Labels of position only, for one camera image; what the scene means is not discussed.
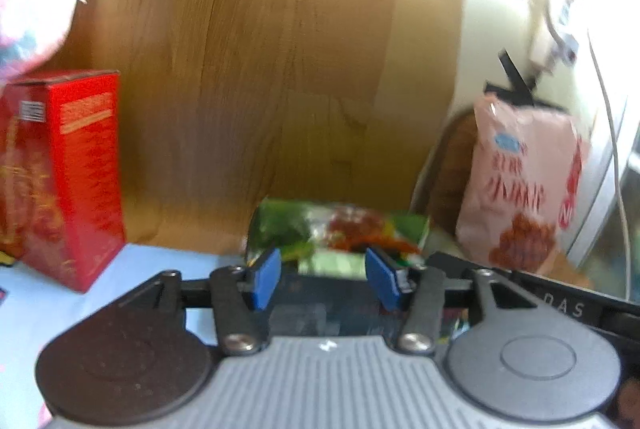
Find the wood panel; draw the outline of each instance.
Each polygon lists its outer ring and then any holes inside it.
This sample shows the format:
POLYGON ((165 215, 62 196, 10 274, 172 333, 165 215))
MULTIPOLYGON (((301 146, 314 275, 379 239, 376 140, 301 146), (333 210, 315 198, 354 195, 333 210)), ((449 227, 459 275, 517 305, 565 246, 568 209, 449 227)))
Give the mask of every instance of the wood panel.
POLYGON ((122 73, 130 241, 237 252, 264 196, 407 208, 462 0, 88 0, 55 68, 122 73))

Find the barcode label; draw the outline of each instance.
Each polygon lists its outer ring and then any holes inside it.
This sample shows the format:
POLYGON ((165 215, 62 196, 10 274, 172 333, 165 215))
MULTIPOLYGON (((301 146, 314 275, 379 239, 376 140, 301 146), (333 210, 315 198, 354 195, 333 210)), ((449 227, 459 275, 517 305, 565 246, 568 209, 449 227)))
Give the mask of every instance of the barcode label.
POLYGON ((27 122, 46 122, 44 102, 20 101, 20 119, 27 122))

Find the light blue tablecloth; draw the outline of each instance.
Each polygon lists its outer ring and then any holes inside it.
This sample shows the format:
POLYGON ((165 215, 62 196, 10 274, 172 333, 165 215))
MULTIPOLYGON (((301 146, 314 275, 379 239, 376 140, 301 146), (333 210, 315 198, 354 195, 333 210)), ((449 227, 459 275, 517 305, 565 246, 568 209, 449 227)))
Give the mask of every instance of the light blue tablecloth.
MULTIPOLYGON (((33 376, 42 347, 59 333, 165 269, 203 279, 238 258, 127 245, 86 294, 81 295, 24 265, 0 267, 0 429, 36 429, 43 406, 33 376)), ((215 342, 211 310, 189 311, 187 329, 215 342)))

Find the box top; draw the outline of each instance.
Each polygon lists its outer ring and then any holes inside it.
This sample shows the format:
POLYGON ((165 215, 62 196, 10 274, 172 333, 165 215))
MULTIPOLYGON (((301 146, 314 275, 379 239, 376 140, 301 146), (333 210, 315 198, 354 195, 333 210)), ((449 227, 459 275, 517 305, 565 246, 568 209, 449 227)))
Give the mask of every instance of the box top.
POLYGON ((30 75, 20 76, 13 80, 9 80, 7 84, 11 86, 24 86, 31 84, 46 84, 47 86, 51 86, 53 84, 79 80, 81 78, 111 75, 112 73, 118 72, 116 70, 59 70, 55 72, 32 73, 30 75))

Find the blue logo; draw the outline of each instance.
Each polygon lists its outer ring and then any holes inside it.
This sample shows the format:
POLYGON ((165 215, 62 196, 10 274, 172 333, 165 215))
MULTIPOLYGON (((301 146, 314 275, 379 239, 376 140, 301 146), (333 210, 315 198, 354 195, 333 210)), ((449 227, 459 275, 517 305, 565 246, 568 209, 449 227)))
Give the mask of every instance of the blue logo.
POLYGON ((514 138, 507 133, 498 133, 494 138, 495 144, 505 151, 511 151, 512 153, 520 152, 520 142, 517 138, 514 138))

